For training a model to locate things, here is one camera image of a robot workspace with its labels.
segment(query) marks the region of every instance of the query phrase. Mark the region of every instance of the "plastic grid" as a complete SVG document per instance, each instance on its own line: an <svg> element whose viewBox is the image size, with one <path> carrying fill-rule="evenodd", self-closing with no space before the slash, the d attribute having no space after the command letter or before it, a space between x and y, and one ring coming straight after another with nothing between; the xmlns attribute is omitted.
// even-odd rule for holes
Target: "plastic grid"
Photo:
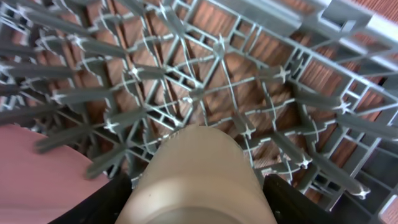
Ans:
<svg viewBox="0 0 398 224"><path fill-rule="evenodd" d="M41 117L43 116L43 114L48 114L50 112L54 113L55 111L56 113L49 120L54 120L58 127L61 126L61 122L59 120L60 116L76 122L77 124L79 124L79 126L77 128L60 131L56 134L49 133L51 138L48 138L47 140L44 140L42 142L38 142L37 147L39 152L45 152L56 146L74 142L80 139L82 134L87 134L89 135L91 143L93 145L89 155L90 157L96 157L100 154L99 145L95 138L95 135L98 135L111 141L116 146L115 149L113 149L111 152L101 157L98 157L95 160L93 166L89 167L88 169L88 177L94 177L100 174L102 171L106 170L109 166L116 164L117 166L114 166L112 171L110 172L110 177L112 177L124 156L126 156L127 161L130 162L131 174L137 175L138 173L135 173L133 170L134 158L131 156L133 155L149 162L151 155L156 151L157 144L162 139L165 139L168 136L168 134L163 136L154 136L154 132L153 130L151 130L149 125L150 121L155 121L165 126L166 128L169 128L170 133L172 133L173 131L176 131L187 125L189 117L193 113L194 108L196 108L197 106L204 108L203 101L201 100L204 95L213 93L215 91L229 89L231 91L232 101L235 102L236 100L234 99L233 90L235 86L246 82L260 80L264 90L264 99L266 101L265 107L261 108L260 110L250 110L239 113L238 106L236 105L236 103L234 103L235 110L237 111L236 115L223 118L215 123L209 123L206 120L206 110L203 110L204 124L217 127L217 125L220 125L223 122L232 120L236 125L237 130L242 134L244 139L244 141L241 142L240 145L242 145L245 151L249 149L249 152L255 150L255 148L259 147L260 144L264 142L271 140L274 141L281 149L281 152L284 152L288 155L290 161L288 161L286 157L281 156L282 163L275 164L269 167L261 167L261 170L263 172L276 172L279 174L291 175L292 172L299 170L301 167L306 167L307 164L312 161L315 166L309 167L306 176L304 177L303 181L301 181L301 183L298 185L298 188L302 192L305 192L309 187L312 187L317 189L324 195L327 195L327 198L331 198L331 200L328 202L325 208L330 208L331 206L333 206L334 202L343 193L344 189L348 189L352 194L356 194L359 196L366 195L368 192L367 188L349 177L349 174L356 175L356 173L359 171L366 159L372 153L374 148L378 145L381 138L389 140L396 139L397 131L387 126L391 124L392 119L396 115L398 104L396 97L392 96L379 85L374 84L363 77L395 74L396 69L394 62L391 62L390 60L388 61L389 63L387 63L385 60L380 59L380 57L384 55L394 53L396 51L395 46L384 50L373 50L372 52L370 52L370 47L360 46L366 49L360 51L358 50L358 46L353 47L354 45L352 43L347 44L349 42L348 40L346 40L349 39L347 38L347 36L353 36L354 33L364 32L363 30L366 31L366 27L369 27L370 19L368 23L362 24L360 23L362 21L358 22L359 19L357 21L354 19L348 20L341 25L338 32L336 31L337 33L339 33L339 35L336 36L331 35L330 30L325 31L324 27L320 27L321 23L313 24L311 22L306 22L311 21L310 19L308 19L309 17L319 15L320 11L323 12L323 10L325 10L328 5L324 5L324 7L318 7L316 11L312 12L312 14L307 15L307 19L306 17L302 17L300 19L300 22L293 20L287 21L286 23L290 25L298 23L298 25L292 25L292 30L272 30L272 27L270 28L269 26L261 26L258 22L253 22L255 20L244 16L244 13L242 14L240 12L237 13L233 11L233 7L228 7L224 5L225 2L210 2L217 4L220 8L223 8L224 10L235 14L237 17L234 27L226 37L212 36L206 31L200 30L199 28L189 23L190 19L195 13L195 8L198 6L199 1L193 1L191 5L182 1L173 2L172 9L176 9L178 7L184 7L188 9L188 14L183 21L183 26L180 26L178 21L176 21L173 17L173 10L168 7L169 2L164 2L164 6L160 7L147 3L144 12L144 8L140 7L141 5L139 4L139 2L120 1L120 3L125 4L125 6L129 8L131 12L133 12L120 15L116 13L112 2L104 1L104 8L102 9L102 14L99 16L98 20L96 20L96 26L86 27L85 29L72 26L71 24L64 24L64 22L62 22L61 20L58 21L55 19L56 14L65 13L66 8L67 10L73 12L76 18L78 18L77 21L80 23L80 25L87 25L84 17L82 18L81 14L79 13L79 7L73 7L76 5L73 1L59 1L56 5L47 7L47 9L41 5L25 1L19 1L19 6L16 6L15 4L3 3L2 13L3 18L6 18L2 20L3 25L12 27L13 29L18 30L19 32L24 34L21 45L36 46L36 48L34 50L30 48L20 48L17 50L15 48L12 48L10 50L9 45L3 45L1 49L2 53L17 55L18 57L15 58L15 61L23 62L23 64L19 65L19 70L16 70L16 72L14 72L12 70L13 67L8 66L9 62L2 63L2 73L5 74L3 75L3 78L5 79L4 84L10 85L14 83L22 83L22 85L20 86L7 86L8 88L16 88L16 90L14 89L14 93L10 94L9 92L7 92L8 95L15 95L15 91L17 91L19 94L5 98L2 104L2 108L4 110L9 110L12 108L25 106L27 105L27 99L33 99L39 103L51 103L53 101L56 101L61 105L68 105L72 111L76 112L77 114L82 114L82 116L81 118L76 118L75 113L67 112L64 110L64 108L59 109L60 107L58 106L46 104L44 107L40 108L40 110L36 111L19 110L22 114L17 114L19 117L16 118L16 120L10 120L9 115L3 116L4 119L2 123L17 121L20 124L25 124L27 121L30 121L30 119L26 119L26 117ZM9 16L10 18L7 18L4 15L7 15L9 11L12 11L14 15ZM150 35L149 29L145 29L145 27L148 26L147 20L145 20L145 14L151 11L157 12L157 16L163 18L164 24L170 30L170 34L163 35L162 37L154 37ZM269 15L267 11L262 12L265 15L269 16L268 18L270 19L270 21L274 19L274 15ZM128 21L129 19L134 17L134 15L142 16L142 23L144 27L142 34L145 38L136 41L133 46L126 46L126 41L121 34L119 24L121 22ZM22 17L25 18L25 21L23 21L25 24L23 25L21 25ZM267 35L272 36L273 38L276 38L284 44L292 47L293 50L290 54L288 61L282 64L282 67L269 67L264 62L254 57L251 57L248 52L245 52L244 45L248 42L248 38L252 35L252 33L249 33L249 35L245 35L237 30L238 25L240 25L240 23L242 22L252 25L251 32L253 32L255 28L258 28L258 32L255 34L255 41L252 43L252 46L250 46L249 51L253 48L258 36L262 32L264 32ZM360 29L358 27L356 29L352 29L355 27L356 24L360 24ZM45 27L56 27L66 32L66 35L59 35L59 33L56 33L54 30L51 29L43 29L41 25L45 25ZM311 32L316 33L313 36L311 42L312 45L310 45L310 47L303 46L295 40L287 37L292 33L292 31L295 31L300 27L303 30L310 29ZM110 33L114 35L117 47L115 47L114 45L106 45L104 43L95 41L94 39L87 39L87 37L89 37L90 35L103 29L109 30ZM191 31L199 33L200 37L195 38L191 35L188 35L187 32ZM229 45L233 35L238 35L244 38L244 44L240 49ZM206 44L205 40L208 39L212 40L215 44ZM192 41L197 45L202 46L204 49L212 51L213 54L209 54L208 56L202 58L190 58L187 47L185 46L186 40ZM154 62L157 63L157 65L159 66L160 62L157 58L157 52L154 48L154 44L167 41L171 41L172 46L170 48L168 57L164 60L164 65L162 68L134 65L131 62L130 57L126 57L126 55L133 54L139 49L146 49L152 54ZM80 63L77 63L77 65L67 62L67 56L65 55L65 51L62 48L62 43L65 42L71 42L82 49L83 60ZM169 61L171 60L172 55L175 53L178 44L181 44L185 49L184 54L186 57L186 61L185 63L182 63L180 65L170 66L168 65ZM338 48L339 51L335 58L326 58L324 55L316 53L316 50L319 47L331 44L341 45L341 47ZM27 77L23 81L18 80L21 79L21 76L26 77L26 75L20 75L21 73L28 74L26 71L29 69L31 71L31 64L37 63L37 61L35 60L35 52L40 52L43 50L49 50L57 54L61 58L64 66L68 67L69 69L66 70L64 68L52 68L52 70L47 70L47 68L43 67L42 69L35 68L40 71L39 74L36 74L33 77ZM247 78L236 83L231 83L229 80L228 68L226 68L226 65L223 61L224 55L231 52L240 54L241 56L254 62L259 68L258 76ZM123 82L116 86L111 86L110 83L107 83L106 74L103 69L101 69L101 66L103 66L103 64L107 61L113 60L113 58L115 57L122 58L124 62L124 73L122 74ZM362 59L367 59L366 63L371 63L371 65L376 64L377 66L361 67L362 70L359 71L360 75L358 75L340 65L344 62ZM202 82L200 80L197 80L195 78L193 69L191 69L191 66L195 63L202 63L210 60L214 62L206 78ZM310 87L306 86L305 84L300 83L302 74L312 61L316 61L318 63L321 63L322 65L332 68L335 72L343 77L340 86L333 92L331 96L323 96L317 93L315 90L311 89ZM229 81L229 84L226 86L220 86L214 89L207 90L206 85L208 84L208 81L210 80L212 75L214 75L215 68L218 64L221 64L224 75ZM184 66L187 66L188 72L182 72L181 70L179 70L180 67ZM61 72L65 72L65 75L59 75L61 74L61 72L59 72L57 73L58 75L54 76L54 70L58 71L57 69L61 69ZM73 74L73 72L77 72L81 69L88 70L93 75L98 77L99 82L104 86L104 88L79 89L72 91L59 90L54 91L52 96L50 96L51 94L46 92L48 90L46 90L45 87L45 84L47 84L47 80L38 78L67 78L70 82L70 86L74 88L76 85L70 74ZM148 95L144 96L144 99L143 93L140 92L140 88L137 84L146 79L155 81L151 91ZM165 91L164 104L153 105L152 103L150 103L150 99L153 98L153 95L160 85L165 87L165 89L167 88L165 80L172 82L176 85L180 85L182 88L190 91L190 94L185 98L179 99L177 101L172 101L169 93ZM186 80L190 80L193 85L188 85ZM267 82L286 82L289 85L292 85L294 87L294 98L275 105L272 102L272 98L267 92ZM354 82L357 85L352 90L350 89L350 86ZM138 105L138 108L136 110L119 114L119 112L117 111L116 102L114 98L109 95L109 93L113 91L118 91L121 88L126 88L126 90L134 96ZM358 109L358 105L368 91L372 91L381 95L384 98L384 102L382 105L378 105L377 107L360 110ZM106 122L104 124L90 124L90 119L82 102L96 100L98 98L105 98L110 110L106 115ZM192 104L192 107L188 110L184 118L178 118L175 115L172 107L172 105L179 104L181 102L188 102ZM256 130L256 127L254 127L250 123L250 121L248 120L248 116L255 113L269 113L272 117L272 122L275 123L275 120L277 118L276 111L291 103L295 103L298 106L303 126L288 130L277 130L276 125L273 125L273 134L266 134L261 137L251 138L251 134ZM310 105L323 110L333 111L340 115L338 115L335 119L315 122L307 114L307 108L304 105ZM377 123L366 122L365 120L358 118L360 116L364 116L378 111L382 111L382 113L377 117ZM13 111L12 113L13 115L11 117L15 118L17 116L16 112ZM334 123L338 123L340 128L336 129L333 132L333 134L330 136L329 141L325 144L323 149L321 149L321 153L317 153L317 151L319 150L316 149L315 144L319 140L319 133L326 130L326 127L328 125ZM103 130L99 131L100 126L104 126L107 130L109 130L109 132L107 133ZM132 127L130 130L127 130L127 133L125 128L129 126ZM301 134L305 136L309 155L298 149L296 146L294 146L294 144L290 142L290 140L286 136L291 134ZM135 140L137 136L139 136L140 138L139 141ZM355 142L357 144L357 147L359 148L359 150L355 150L354 154L350 157L349 161L343 167L344 171L334 166L327 159L333 154L333 151L336 149L342 139L348 139L349 141ZM317 182L316 177L318 175L321 175L323 178L325 178L327 180L326 183L320 184L319 182ZM330 182L336 182L342 185L343 188L335 190L329 187Z"/></svg>

